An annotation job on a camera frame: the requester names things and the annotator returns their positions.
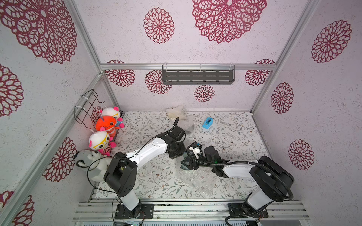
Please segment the white plush with striped shirt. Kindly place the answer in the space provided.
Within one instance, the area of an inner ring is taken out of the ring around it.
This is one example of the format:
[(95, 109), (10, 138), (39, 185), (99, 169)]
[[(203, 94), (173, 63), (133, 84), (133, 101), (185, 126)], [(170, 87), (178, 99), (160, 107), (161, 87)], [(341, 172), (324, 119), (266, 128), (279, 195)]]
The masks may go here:
[(98, 150), (102, 155), (110, 156), (112, 149), (117, 146), (113, 140), (114, 138), (106, 131), (97, 131), (89, 137), (89, 148)]

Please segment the grey plush koala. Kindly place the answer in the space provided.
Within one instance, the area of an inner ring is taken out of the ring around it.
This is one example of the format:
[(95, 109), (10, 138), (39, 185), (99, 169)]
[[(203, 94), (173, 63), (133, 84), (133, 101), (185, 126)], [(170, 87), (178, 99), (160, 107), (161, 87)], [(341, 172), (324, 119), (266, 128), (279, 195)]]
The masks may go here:
[(99, 151), (82, 150), (75, 155), (76, 167), (86, 171), (90, 180), (103, 182), (112, 158)]

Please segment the red monster plush toy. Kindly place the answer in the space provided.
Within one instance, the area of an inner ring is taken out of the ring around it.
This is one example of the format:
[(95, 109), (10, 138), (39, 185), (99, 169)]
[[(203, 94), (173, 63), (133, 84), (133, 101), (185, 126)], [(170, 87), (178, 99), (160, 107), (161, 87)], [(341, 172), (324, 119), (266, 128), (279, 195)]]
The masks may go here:
[(117, 120), (112, 116), (102, 116), (100, 117), (96, 124), (95, 129), (101, 131), (103, 128), (111, 137), (115, 137), (117, 134)]

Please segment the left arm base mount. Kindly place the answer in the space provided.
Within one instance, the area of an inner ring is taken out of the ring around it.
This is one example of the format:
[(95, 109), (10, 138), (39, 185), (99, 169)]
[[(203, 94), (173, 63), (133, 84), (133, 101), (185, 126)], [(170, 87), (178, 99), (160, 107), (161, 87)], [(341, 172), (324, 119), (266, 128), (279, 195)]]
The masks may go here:
[(153, 219), (154, 207), (154, 204), (140, 203), (130, 211), (124, 204), (118, 204), (114, 219)]

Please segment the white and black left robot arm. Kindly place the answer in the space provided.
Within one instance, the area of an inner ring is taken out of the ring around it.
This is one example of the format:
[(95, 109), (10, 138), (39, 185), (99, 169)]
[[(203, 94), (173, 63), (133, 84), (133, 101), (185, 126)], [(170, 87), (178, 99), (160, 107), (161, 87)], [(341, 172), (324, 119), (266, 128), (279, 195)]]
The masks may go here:
[(170, 130), (156, 135), (142, 148), (113, 156), (104, 175), (104, 181), (118, 195), (128, 211), (135, 210), (140, 204), (134, 191), (138, 169), (165, 153), (171, 159), (182, 156), (186, 151), (185, 138), (186, 132), (178, 126), (173, 126)]

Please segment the blue tape dispenser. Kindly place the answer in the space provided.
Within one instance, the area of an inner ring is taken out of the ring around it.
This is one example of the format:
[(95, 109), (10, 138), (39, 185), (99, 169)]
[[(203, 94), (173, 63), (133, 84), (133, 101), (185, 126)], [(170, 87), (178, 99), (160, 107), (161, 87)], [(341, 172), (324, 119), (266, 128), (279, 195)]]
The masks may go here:
[(209, 130), (210, 127), (213, 125), (214, 119), (211, 117), (207, 117), (206, 120), (204, 121), (202, 128), (205, 130)]

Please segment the grey slotted wall shelf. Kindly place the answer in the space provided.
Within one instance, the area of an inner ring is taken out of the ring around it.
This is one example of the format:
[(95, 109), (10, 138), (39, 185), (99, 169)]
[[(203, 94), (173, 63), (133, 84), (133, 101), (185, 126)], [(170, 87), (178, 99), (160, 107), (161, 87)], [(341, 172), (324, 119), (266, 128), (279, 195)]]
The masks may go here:
[(235, 66), (226, 69), (171, 69), (162, 65), (165, 85), (231, 85), (235, 82)]

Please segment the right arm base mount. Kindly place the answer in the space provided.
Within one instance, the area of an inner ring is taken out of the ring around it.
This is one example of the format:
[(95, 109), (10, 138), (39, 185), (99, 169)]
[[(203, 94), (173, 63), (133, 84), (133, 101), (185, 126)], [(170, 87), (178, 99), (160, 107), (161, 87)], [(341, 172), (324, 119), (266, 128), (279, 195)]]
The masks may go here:
[(266, 205), (263, 209), (254, 209), (247, 202), (228, 203), (230, 218), (268, 218)]

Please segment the white plush with blue dots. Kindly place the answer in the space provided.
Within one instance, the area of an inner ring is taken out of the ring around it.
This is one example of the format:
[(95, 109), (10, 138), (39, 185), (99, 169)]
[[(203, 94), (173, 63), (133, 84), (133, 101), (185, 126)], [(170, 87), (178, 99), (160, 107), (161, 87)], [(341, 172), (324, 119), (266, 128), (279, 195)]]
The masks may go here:
[(123, 129), (125, 127), (123, 119), (121, 117), (121, 112), (117, 106), (108, 107), (100, 110), (101, 116), (111, 116), (116, 120), (116, 127)]

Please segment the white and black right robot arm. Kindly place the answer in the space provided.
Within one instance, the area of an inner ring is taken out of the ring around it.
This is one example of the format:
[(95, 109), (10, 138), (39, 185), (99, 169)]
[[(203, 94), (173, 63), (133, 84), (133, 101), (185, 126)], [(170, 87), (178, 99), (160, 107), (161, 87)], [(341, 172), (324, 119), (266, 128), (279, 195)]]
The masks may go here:
[(231, 162), (221, 158), (213, 146), (202, 148), (196, 142), (188, 146), (184, 156), (181, 165), (186, 170), (209, 167), (220, 178), (252, 178), (259, 188), (242, 203), (241, 211), (245, 214), (259, 212), (272, 202), (294, 198), (293, 176), (267, 156), (260, 157), (257, 162)]

